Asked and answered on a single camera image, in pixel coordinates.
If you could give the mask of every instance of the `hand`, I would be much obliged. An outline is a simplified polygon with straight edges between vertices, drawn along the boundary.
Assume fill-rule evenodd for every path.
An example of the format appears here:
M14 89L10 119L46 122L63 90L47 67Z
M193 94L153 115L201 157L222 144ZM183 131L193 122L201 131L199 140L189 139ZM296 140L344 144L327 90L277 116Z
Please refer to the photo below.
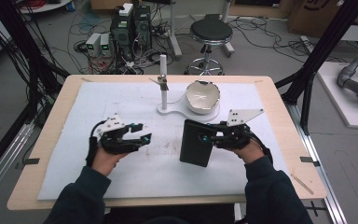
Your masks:
M107 153L102 147L98 147L97 154L95 155L91 168L105 176L109 176L113 168L115 168L116 163L128 154L129 153L114 155Z
M237 154L241 159L246 163L252 163L262 157L264 157L264 153L261 150L260 145L253 139L250 139L250 143L244 147L243 149L230 149L235 154Z

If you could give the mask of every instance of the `gray floor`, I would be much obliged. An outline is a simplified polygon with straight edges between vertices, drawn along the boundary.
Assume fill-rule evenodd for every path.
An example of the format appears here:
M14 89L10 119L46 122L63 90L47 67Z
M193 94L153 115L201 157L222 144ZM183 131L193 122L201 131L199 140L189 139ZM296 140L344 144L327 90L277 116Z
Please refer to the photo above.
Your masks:
M79 23L89 22L108 27L110 22L109 13L98 12L96 14L88 4L78 8L76 12L66 12L58 9L37 16L41 30L43 31L54 56L71 74L80 74L67 53L62 50L69 50L79 60L82 67L87 67L87 59L73 51L73 45L78 40L85 40L85 35L69 34L71 25L74 28L72 33L78 32L81 28ZM188 27L192 21L189 17L177 19L177 27L186 23L178 34L188 34ZM95 32L103 30L103 27L95 27ZM267 29L278 34L282 38L281 45L288 41L298 41L299 35L288 34L285 21L268 21ZM272 46L274 37L266 35L261 30L245 31L247 38L254 44L261 46ZM185 35L178 36L179 44L183 51L183 58L174 61L168 66L169 75L181 75L186 66L195 58L200 56L200 44ZM213 57L226 69L226 75L248 75L248 76L269 76L274 81L288 77L297 71L302 62L277 53L274 49L260 48L251 45L238 31L235 32L231 41L236 50L231 58L228 58L224 51L213 50ZM307 56L296 56L290 49L279 49L282 53L305 61ZM332 53L332 56L350 62L358 55L358 48L341 42ZM159 67L153 66L145 69L145 74L158 74ZM0 139L10 127L14 119L20 114L25 106L25 84L15 72L11 61L2 53L0 54ZM39 130L34 131L33 139ZM331 185L337 195L348 223L358 223L358 129L347 128L328 97L324 87L318 78L315 78L310 109L310 136L316 146L321 162L327 172ZM17 162L28 148L33 139L27 143L22 153L17 158L13 167L8 171L0 184L0 223L42 223L48 215L48 211L21 211L13 212L7 210L7 200L13 190L21 170L15 169ZM323 202L315 201L315 206L324 207ZM311 206L310 201L305 201L306 206ZM315 216L313 211L310 215L315 223L330 223L325 211L318 211Z

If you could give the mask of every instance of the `person's left hand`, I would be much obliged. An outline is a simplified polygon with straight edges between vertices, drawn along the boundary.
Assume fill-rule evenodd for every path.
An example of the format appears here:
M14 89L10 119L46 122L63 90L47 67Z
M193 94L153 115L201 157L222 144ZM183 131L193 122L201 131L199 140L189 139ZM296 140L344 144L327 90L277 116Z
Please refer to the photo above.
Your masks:
M113 168L115 168L116 163L128 154L129 153L114 155L107 153L102 147L98 147L97 154L95 155L91 168L105 176L109 176Z

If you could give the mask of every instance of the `dark sleeve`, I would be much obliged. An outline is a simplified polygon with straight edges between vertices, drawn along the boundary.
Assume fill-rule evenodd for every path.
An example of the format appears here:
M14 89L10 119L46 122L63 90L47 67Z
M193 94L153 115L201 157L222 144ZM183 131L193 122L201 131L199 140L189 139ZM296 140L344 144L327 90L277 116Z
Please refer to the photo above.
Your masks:
M111 180L83 167L75 183L67 185L44 223L102 223L103 195Z
M267 156L246 164L246 216L253 223L312 223L290 178Z

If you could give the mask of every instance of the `ceramic bowl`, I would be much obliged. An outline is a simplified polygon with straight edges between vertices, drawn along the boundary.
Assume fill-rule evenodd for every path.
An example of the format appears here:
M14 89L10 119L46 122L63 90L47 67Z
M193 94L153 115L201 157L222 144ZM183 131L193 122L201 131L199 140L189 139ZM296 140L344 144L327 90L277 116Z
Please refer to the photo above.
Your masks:
M187 107L198 114L209 114L219 106L220 90L209 81L195 81L186 89Z

